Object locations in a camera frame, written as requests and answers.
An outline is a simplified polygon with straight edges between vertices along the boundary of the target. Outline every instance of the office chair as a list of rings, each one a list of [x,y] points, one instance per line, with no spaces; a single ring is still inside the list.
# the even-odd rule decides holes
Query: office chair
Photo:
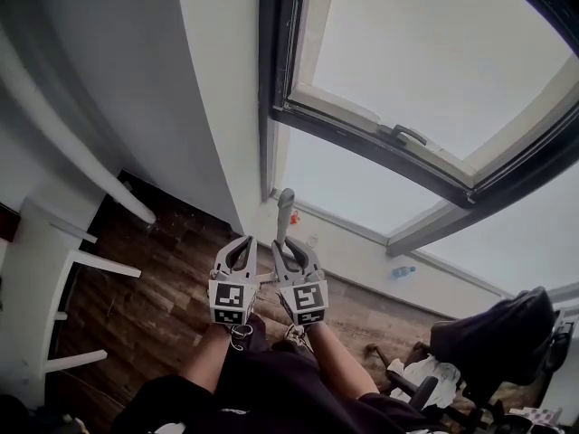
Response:
[[[490,411],[494,421],[499,420],[504,416],[502,403],[490,404],[489,400],[501,383],[529,385],[541,372],[552,374],[565,361],[574,324],[563,321],[554,330],[556,319],[545,289],[539,287],[502,300],[481,314],[436,323],[431,328],[430,346],[417,343],[413,353],[422,353],[422,358],[431,354],[439,362],[457,367],[461,377],[458,385],[465,381],[462,394],[474,402],[475,409],[465,415],[452,407],[427,407],[424,413],[436,418],[446,413],[466,434],[487,427],[481,423],[484,410]],[[386,367],[390,364],[375,344],[368,347],[378,352]],[[414,394],[404,377],[389,371],[386,376],[394,387]]]

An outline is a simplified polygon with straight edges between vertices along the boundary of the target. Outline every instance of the wooden floor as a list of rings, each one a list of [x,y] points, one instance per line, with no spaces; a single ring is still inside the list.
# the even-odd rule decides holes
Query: wooden floor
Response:
[[[94,433],[108,432],[114,417],[146,381],[174,373],[209,324],[207,282],[217,251],[234,234],[224,222],[130,178],[135,195],[158,218],[147,226],[109,197],[90,233],[99,238],[90,252],[143,271],[127,278],[82,267],[73,281],[69,318],[55,332],[55,356],[104,349],[109,357],[47,378],[47,403],[81,418]],[[260,248],[259,273],[272,270],[269,250]],[[384,385],[384,366],[367,344],[390,358],[405,359],[417,342],[428,342],[441,318],[364,289],[327,278],[327,322],[350,352]],[[274,287],[259,293],[255,312],[268,339],[283,336],[290,321]],[[528,404],[535,393],[505,387],[510,405]]]

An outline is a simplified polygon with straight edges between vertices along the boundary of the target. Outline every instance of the plastic bottle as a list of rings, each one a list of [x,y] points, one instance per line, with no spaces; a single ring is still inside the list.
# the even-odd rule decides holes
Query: plastic bottle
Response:
[[[416,267],[399,267],[391,272],[391,277],[394,279],[404,278],[416,271]]]

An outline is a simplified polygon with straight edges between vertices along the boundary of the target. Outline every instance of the chair backrest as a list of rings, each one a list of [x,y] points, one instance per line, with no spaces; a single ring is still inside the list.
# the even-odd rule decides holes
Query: chair backrest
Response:
[[[467,396],[486,403],[504,381],[526,385],[539,375],[553,335],[555,312],[544,288],[523,291],[486,312],[431,330],[431,353],[452,363]]]

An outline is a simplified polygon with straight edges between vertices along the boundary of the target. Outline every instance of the forearm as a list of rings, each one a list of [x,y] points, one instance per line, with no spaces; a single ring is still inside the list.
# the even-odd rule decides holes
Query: forearm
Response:
[[[230,335],[222,325],[210,325],[179,374],[210,393],[214,393],[229,342]]]
[[[312,325],[308,338],[320,370],[336,391],[349,399],[358,399],[369,392],[379,393],[368,372],[324,322]]]

